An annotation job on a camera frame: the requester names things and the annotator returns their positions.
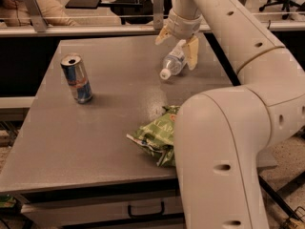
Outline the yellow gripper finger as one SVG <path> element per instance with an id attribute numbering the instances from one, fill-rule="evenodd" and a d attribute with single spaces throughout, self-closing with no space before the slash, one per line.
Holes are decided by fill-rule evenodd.
<path id="1" fill-rule="evenodd" d="M 170 30 L 168 29 L 167 26 L 164 26 L 160 33 L 157 35 L 155 38 L 155 44 L 160 45 L 163 43 L 166 39 L 170 38 L 172 36 Z"/>
<path id="2" fill-rule="evenodd" d="M 194 35 L 190 39 L 187 39 L 182 46 L 182 50 L 186 56 L 189 69 L 192 71 L 197 65 L 199 40 Z"/>

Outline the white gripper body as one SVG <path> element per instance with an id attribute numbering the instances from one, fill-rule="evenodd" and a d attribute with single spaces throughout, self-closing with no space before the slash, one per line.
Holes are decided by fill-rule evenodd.
<path id="1" fill-rule="evenodd" d="M 199 31 L 201 21 L 202 15 L 195 19 L 187 19 L 170 10 L 165 29 L 177 39 L 188 39 Z"/>

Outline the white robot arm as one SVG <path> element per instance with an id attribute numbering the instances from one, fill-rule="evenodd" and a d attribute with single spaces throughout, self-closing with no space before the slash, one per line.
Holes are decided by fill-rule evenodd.
<path id="1" fill-rule="evenodd" d="M 305 123 L 305 72 L 238 0 L 173 0 L 156 41 L 187 42 L 206 22 L 240 83 L 189 98 L 174 123 L 174 157 L 187 229 L 269 229 L 257 155 Z"/>

